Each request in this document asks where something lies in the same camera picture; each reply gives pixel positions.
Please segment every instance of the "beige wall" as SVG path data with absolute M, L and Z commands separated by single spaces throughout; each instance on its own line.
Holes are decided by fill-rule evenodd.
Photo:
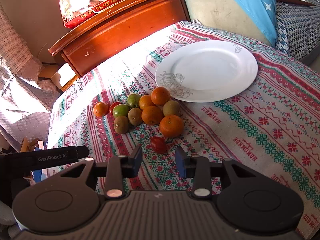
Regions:
M 42 62 L 54 62 L 48 49 L 70 30 L 63 26 L 59 0 L 0 0 L 0 3 L 31 53 L 39 55 Z

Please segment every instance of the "orange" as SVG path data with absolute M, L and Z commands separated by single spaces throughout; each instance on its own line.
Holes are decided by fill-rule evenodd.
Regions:
M 105 102 L 98 102 L 93 108 L 93 113 L 96 117 L 103 117 L 108 113 L 108 109 L 108 104 Z
M 184 130 L 183 120 L 174 114 L 169 114 L 161 120 L 159 129 L 167 138 L 177 137 Z
M 147 106 L 155 106 L 155 104 L 151 101 L 151 96 L 144 95 L 140 98 L 139 107 L 143 111 Z
M 170 93 L 164 87 L 157 87 L 151 92 L 151 100 L 154 104 L 163 106 L 170 100 Z
M 163 113 L 157 106 L 147 106 L 142 111 L 141 118 L 148 125 L 156 125 L 159 124 L 163 118 Z

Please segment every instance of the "white plate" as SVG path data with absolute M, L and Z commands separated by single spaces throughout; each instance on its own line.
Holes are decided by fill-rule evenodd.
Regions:
M 227 41 L 200 41 L 165 57 L 156 70 L 156 84 L 182 101 L 214 102 L 247 89 L 257 72 L 257 61 L 246 48 Z

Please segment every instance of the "red cherry tomato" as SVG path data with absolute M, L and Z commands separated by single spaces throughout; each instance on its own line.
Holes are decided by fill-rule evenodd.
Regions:
M 121 104 L 121 102 L 114 102 L 109 108 L 109 113 L 112 114 L 112 110 L 119 104 Z
M 159 154 L 164 154 L 167 152 L 167 145 L 165 144 L 165 140 L 161 137 L 153 137 L 150 141 L 151 148 Z

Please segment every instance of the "kiwi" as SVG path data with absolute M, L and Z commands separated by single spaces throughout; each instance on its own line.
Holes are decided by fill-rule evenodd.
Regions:
M 139 108 L 132 108 L 128 113 L 128 119 L 130 124 L 135 126 L 141 124 L 142 123 L 141 113 L 142 112 Z
M 113 123 L 113 127 L 115 128 L 116 133 L 118 134 L 124 134 L 129 129 L 129 120 L 127 117 L 121 115 L 118 116 L 115 119 L 115 122 Z
M 163 106 L 163 114 L 164 114 L 164 116 L 167 116 L 169 114 L 174 114 L 174 115 L 180 117 L 181 112 L 180 112 L 179 103 L 177 101 L 173 101 L 173 100 L 166 102 Z

